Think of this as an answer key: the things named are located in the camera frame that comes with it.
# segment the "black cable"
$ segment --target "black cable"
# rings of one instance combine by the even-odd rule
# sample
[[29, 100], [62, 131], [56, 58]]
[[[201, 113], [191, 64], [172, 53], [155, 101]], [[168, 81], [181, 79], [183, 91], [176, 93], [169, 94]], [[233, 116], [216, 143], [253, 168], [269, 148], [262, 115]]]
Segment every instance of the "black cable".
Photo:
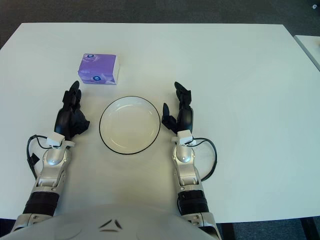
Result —
[[47, 137], [46, 137], [46, 136], [41, 136], [41, 135], [36, 135], [36, 140], [38, 141], [38, 144], [39, 144], [40, 148], [42, 148], [42, 149], [51, 149], [51, 147], [44, 147], [44, 146], [42, 146], [42, 145], [40, 144], [39, 138], [47, 139]]
[[29, 146], [30, 146], [31, 141], [32, 141], [33, 139], [36, 139], [37, 142], [38, 142], [38, 144], [39, 144], [39, 146], [40, 146], [42, 149], [51, 149], [51, 147], [44, 147], [44, 146], [42, 146], [42, 145], [40, 144], [39, 138], [47, 139], [46, 136], [33, 135], [33, 136], [29, 137], [28, 142], [27, 142], [27, 144], [26, 144], [26, 157], [27, 157], [26, 160], [27, 160], [27, 162], [28, 162], [28, 164], [29, 164], [29, 167], [30, 167], [31, 172], [32, 172], [32, 174], [33, 174], [33, 176], [34, 176], [35, 179], [37, 179], [37, 174], [36, 174], [36, 171], [35, 171], [35, 164], [36, 164], [36, 163], [33, 161], [33, 158], [30, 156], [30, 152], [29, 152]]
[[217, 160], [217, 158], [218, 158], [217, 157], [217, 149], [216, 149], [215, 144], [208, 138], [197, 137], [197, 138], [194, 138], [194, 140], [203, 140], [203, 141], [198, 143], [198, 144], [196, 144], [196, 145], [189, 145], [188, 147], [196, 147], [196, 146], [199, 146], [200, 144], [202, 144], [204, 142], [208, 142], [212, 146], [212, 148], [214, 150], [215, 159], [214, 159], [212, 168], [211, 168], [210, 172], [201, 179], [201, 181], [203, 182], [203, 181], [207, 180], [208, 178], [210, 178], [211, 175], [215, 172], [215, 169], [216, 169], [216, 166], [217, 166], [217, 161], [218, 161]]

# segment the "plate rim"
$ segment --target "plate rim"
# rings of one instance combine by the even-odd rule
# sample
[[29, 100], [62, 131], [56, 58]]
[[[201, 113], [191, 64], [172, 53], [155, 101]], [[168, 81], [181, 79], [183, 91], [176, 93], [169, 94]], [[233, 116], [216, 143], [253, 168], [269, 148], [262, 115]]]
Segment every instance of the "plate rim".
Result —
[[[113, 150], [112, 148], [110, 148], [110, 147], [105, 143], [105, 141], [104, 141], [104, 139], [103, 139], [103, 137], [102, 137], [102, 135], [101, 135], [101, 130], [100, 130], [102, 116], [104, 115], [104, 113], [105, 113], [105, 111], [107, 110], [107, 108], [110, 107], [110, 105], [113, 104], [114, 102], [116, 102], [116, 101], [118, 101], [118, 100], [120, 100], [120, 99], [128, 98], [128, 97], [135, 97], [135, 98], [143, 99], [143, 100], [147, 101], [148, 103], [150, 103], [150, 104], [153, 106], [153, 108], [155, 109], [156, 113], [158, 114], [158, 120], [159, 120], [158, 132], [156, 133], [156, 136], [155, 136], [155, 138], [153, 139], [153, 141], [152, 141], [148, 146], [146, 146], [144, 149], [142, 149], [142, 150], [140, 150], [140, 151], [137, 151], [137, 152], [133, 152], [133, 153], [118, 152], [118, 151], [115, 151], [115, 150]], [[115, 152], [115, 153], [117, 153], [117, 154], [121, 154], [121, 155], [133, 155], [133, 154], [141, 153], [142, 151], [146, 150], [146, 149], [147, 149], [148, 147], [150, 147], [150, 146], [155, 142], [155, 140], [157, 139], [157, 137], [158, 137], [158, 135], [159, 135], [159, 132], [160, 132], [160, 128], [161, 128], [161, 121], [160, 121], [160, 115], [159, 115], [159, 112], [158, 112], [157, 108], [156, 108], [150, 101], [148, 101], [147, 99], [145, 99], [145, 98], [143, 98], [143, 97], [141, 97], [141, 96], [134, 96], [134, 95], [123, 96], [123, 97], [120, 97], [120, 98], [112, 101], [112, 102], [104, 109], [103, 113], [101, 114], [100, 121], [99, 121], [99, 135], [100, 135], [100, 138], [101, 138], [102, 142], [104, 143], [104, 145], [106, 145], [106, 147], [107, 147], [108, 149], [110, 149], [111, 151], [113, 151], [113, 152]]]

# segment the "floor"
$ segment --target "floor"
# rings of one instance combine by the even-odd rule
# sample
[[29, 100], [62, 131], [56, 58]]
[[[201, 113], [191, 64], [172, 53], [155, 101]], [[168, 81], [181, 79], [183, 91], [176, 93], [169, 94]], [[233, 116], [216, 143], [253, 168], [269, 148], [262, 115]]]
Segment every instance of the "floor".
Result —
[[[320, 0], [0, 0], [0, 48], [21, 23], [283, 24], [294, 35], [320, 36]], [[320, 232], [320, 216], [313, 218]], [[0, 220], [0, 237], [13, 220]], [[219, 224], [224, 240], [309, 240], [300, 219]]]

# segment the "silver robotic forearm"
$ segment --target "silver robotic forearm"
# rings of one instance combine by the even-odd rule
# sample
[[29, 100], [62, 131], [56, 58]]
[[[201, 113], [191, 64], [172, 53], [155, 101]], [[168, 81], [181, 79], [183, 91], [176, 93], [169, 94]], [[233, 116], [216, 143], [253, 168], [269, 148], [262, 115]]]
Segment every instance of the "silver robotic forearm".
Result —
[[47, 138], [47, 144], [52, 148], [43, 155], [43, 169], [35, 181], [23, 214], [15, 221], [12, 232], [51, 218], [57, 207], [71, 160], [69, 148], [75, 143], [54, 132]]
[[178, 194], [178, 207], [182, 217], [204, 230], [214, 239], [221, 240], [214, 216], [209, 212], [199, 172], [195, 167], [195, 152], [188, 145], [195, 144], [190, 130], [179, 131], [173, 148], [173, 175]]

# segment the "white table surface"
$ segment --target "white table surface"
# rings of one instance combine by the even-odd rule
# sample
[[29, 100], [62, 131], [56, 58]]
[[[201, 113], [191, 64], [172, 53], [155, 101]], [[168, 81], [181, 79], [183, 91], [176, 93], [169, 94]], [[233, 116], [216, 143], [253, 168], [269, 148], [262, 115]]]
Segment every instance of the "white table surface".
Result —
[[[283, 25], [25, 23], [0, 50], [0, 217], [22, 213], [35, 181], [27, 140], [53, 130], [84, 53], [118, 55], [119, 79], [80, 83], [91, 123], [73, 138], [56, 214], [116, 202], [177, 213], [173, 133], [161, 126], [148, 149], [120, 155], [101, 141], [99, 120], [132, 95], [177, 116], [178, 81], [192, 91], [194, 137], [218, 151], [203, 182], [218, 223], [320, 215], [320, 72]], [[212, 151], [203, 144], [195, 154], [203, 176]]]
[[295, 35], [294, 39], [320, 71], [320, 36]]

